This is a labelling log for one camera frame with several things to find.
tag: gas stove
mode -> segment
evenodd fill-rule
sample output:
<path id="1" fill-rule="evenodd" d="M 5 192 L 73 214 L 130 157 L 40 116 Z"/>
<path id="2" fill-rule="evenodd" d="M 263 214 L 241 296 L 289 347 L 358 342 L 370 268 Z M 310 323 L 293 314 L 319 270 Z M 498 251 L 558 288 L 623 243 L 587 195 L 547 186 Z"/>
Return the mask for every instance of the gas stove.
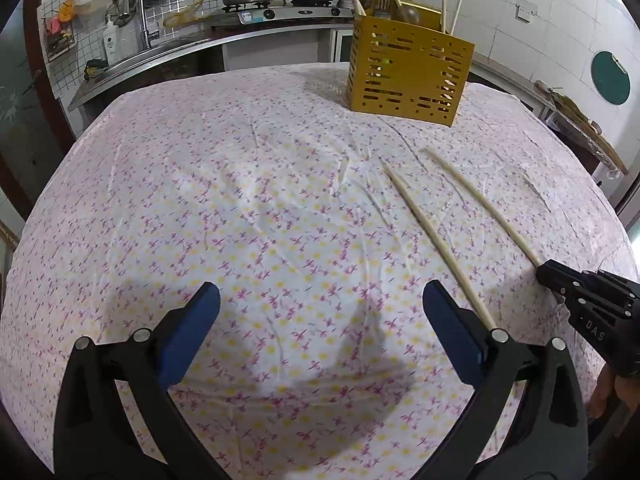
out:
<path id="1" fill-rule="evenodd" d="M 352 18 L 351 9 L 316 6 L 269 7 L 268 9 L 221 9 L 207 20 L 212 27 L 232 27 L 234 25 L 253 25 L 254 23 L 278 22 L 281 20 L 299 20 L 309 18 Z"/>

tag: kitchen counter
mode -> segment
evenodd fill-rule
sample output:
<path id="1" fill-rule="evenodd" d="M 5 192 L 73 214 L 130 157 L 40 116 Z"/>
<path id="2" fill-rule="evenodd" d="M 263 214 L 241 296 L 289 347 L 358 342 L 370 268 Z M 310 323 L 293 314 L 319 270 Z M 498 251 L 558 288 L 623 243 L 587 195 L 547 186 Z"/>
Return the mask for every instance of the kitchen counter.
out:
<path id="1" fill-rule="evenodd" d="M 307 23 L 305 25 L 288 25 L 285 27 L 260 28 L 238 33 L 237 31 L 222 37 L 203 38 L 201 35 L 185 36 L 176 40 L 158 44 L 148 50 L 144 50 L 135 56 L 128 57 L 120 63 L 110 67 L 100 77 L 85 81 L 80 85 L 76 95 L 71 100 L 68 110 L 72 111 L 91 99 L 97 97 L 104 91 L 116 86 L 127 79 L 158 66 L 167 61 L 177 59 L 187 54 L 193 54 L 199 50 L 204 50 L 212 46 L 232 43 L 235 41 L 258 38 L 271 34 L 285 32 L 299 32 L 304 30 L 351 30 L 353 25 L 348 23 Z"/>

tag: wall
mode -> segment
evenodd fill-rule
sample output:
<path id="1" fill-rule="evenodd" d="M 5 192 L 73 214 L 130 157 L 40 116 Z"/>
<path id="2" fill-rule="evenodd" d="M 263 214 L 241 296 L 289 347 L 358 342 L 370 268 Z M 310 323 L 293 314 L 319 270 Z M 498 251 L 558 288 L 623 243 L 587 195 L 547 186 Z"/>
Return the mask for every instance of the wall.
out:
<path id="1" fill-rule="evenodd" d="M 416 1 L 440 7 L 441 0 Z M 453 7 L 456 0 L 448 1 Z M 531 23 L 516 19 L 516 1 L 465 0 L 456 35 L 532 81 L 563 87 L 630 166 L 640 148 L 640 114 L 634 115 L 640 105 L 640 31 L 622 1 L 528 0 L 538 6 Z M 624 105 L 609 104 L 594 88 L 591 60 L 602 50 L 629 72 L 632 94 Z"/>

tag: floral tablecloth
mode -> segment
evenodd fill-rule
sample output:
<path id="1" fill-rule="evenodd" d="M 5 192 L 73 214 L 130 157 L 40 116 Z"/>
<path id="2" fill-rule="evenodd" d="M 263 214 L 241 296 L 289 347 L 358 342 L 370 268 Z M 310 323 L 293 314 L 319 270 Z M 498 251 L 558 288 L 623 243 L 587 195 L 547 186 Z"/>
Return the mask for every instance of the floral tablecloth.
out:
<path id="1" fill-rule="evenodd" d="M 541 260 L 636 279 L 626 234 L 578 160 L 510 95 L 469 84 L 447 128 L 350 112 L 346 79 L 344 64 L 306 64 L 167 82 L 117 99 L 76 143 L 27 222 L 0 322 L 2 402 L 44 462 L 74 341 L 152 328 L 209 281 L 220 317 L 170 393 L 233 478 L 417 471 L 472 393 L 431 330 L 422 290 L 438 279 L 468 303 L 381 159 L 498 325 L 526 342 L 564 337 L 583 391 L 592 387 L 599 357 L 423 148 L 474 183 Z"/>

